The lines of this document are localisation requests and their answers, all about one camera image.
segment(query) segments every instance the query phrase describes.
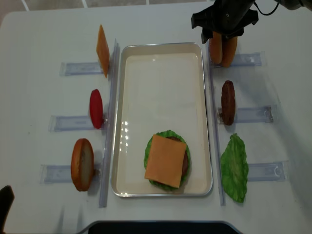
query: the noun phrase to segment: white tray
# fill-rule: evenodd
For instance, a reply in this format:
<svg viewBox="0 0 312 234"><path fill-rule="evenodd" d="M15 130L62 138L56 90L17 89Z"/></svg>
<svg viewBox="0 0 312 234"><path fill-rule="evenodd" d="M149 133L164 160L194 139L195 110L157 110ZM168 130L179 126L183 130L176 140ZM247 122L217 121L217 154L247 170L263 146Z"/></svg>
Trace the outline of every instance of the white tray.
<svg viewBox="0 0 312 234"><path fill-rule="evenodd" d="M206 195L212 170L201 48L195 43L128 46L121 54L112 188L122 197ZM166 192L144 179L148 141L173 130L191 152L186 183Z"/></svg>

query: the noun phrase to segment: red tomato slice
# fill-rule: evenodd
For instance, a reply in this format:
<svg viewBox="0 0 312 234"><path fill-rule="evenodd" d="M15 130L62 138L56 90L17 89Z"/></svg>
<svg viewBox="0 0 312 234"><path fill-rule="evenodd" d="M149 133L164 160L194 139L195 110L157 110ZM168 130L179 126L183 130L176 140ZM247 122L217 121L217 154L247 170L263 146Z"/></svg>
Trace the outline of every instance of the red tomato slice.
<svg viewBox="0 0 312 234"><path fill-rule="evenodd" d="M92 91L90 96L90 117L95 128L101 128L103 124L103 102L98 89Z"/></svg>

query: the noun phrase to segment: robotic arm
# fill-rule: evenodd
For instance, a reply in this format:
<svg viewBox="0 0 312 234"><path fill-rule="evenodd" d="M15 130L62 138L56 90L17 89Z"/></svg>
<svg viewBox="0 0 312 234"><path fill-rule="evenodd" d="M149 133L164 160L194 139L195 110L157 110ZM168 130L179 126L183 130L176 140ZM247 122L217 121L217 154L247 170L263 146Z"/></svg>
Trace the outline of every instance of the robotic arm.
<svg viewBox="0 0 312 234"><path fill-rule="evenodd" d="M275 1L290 10L301 6L312 10L312 0ZM192 28L203 28L202 43L213 37L213 31L220 33L225 39L241 36L244 27L251 23L255 25L259 20L258 12L250 10L253 4L255 0L216 0L212 6L192 15Z"/></svg>

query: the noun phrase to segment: cheese slice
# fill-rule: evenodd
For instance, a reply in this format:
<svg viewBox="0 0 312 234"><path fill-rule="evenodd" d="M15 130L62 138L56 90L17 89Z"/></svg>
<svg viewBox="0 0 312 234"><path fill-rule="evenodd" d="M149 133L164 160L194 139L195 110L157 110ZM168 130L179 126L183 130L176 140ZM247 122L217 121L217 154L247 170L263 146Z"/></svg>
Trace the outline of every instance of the cheese slice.
<svg viewBox="0 0 312 234"><path fill-rule="evenodd" d="M99 27L99 32L97 36L97 55L102 65L104 75L107 78L107 73L109 69L109 48L102 25L100 25Z"/></svg>
<svg viewBox="0 0 312 234"><path fill-rule="evenodd" d="M145 178L179 188L185 150L183 142L153 135Z"/></svg>

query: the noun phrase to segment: lettuce leaf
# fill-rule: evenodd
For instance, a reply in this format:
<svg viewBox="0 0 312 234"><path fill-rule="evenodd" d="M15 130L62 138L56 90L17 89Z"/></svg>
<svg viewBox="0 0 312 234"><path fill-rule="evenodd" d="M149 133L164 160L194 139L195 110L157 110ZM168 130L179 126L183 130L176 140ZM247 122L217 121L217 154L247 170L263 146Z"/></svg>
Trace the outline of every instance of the lettuce leaf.
<svg viewBox="0 0 312 234"><path fill-rule="evenodd" d="M235 133L221 156L222 185L224 191L237 202L243 202L247 192L248 164L245 144Z"/></svg>
<svg viewBox="0 0 312 234"><path fill-rule="evenodd" d="M186 144L185 140L181 136L179 136L178 134L176 134L174 131L171 131L171 130L168 130L168 131L165 131L165 132L161 132L161 133L156 133L156 135L159 135L161 137L176 137L176 138L179 138L183 143ZM150 150L151 150L151 146L152 146L152 140L153 140L153 137L151 137L151 139L147 143L147 146L146 146L146 149L145 149L145 157L144 157L144 167L145 167L145 169L146 169L146 166L147 166L148 157L150 155ZM186 144L186 153L187 153L187 158L189 159L189 165L188 165L188 169L187 169L186 174L181 178L180 187L186 181L186 179L187 179L187 177L189 175L189 172L190 172L190 168L191 168L191 154L190 154L190 150L189 150L189 147L188 147L187 144ZM171 187L169 185L166 185L166 184L157 183L157 182L155 182L153 180L149 180L149 182L151 184L153 184L153 185L156 185L156 186L162 188L163 190L166 190L166 191L173 191L173 190L178 189L178 188L174 188L174 187Z"/></svg>

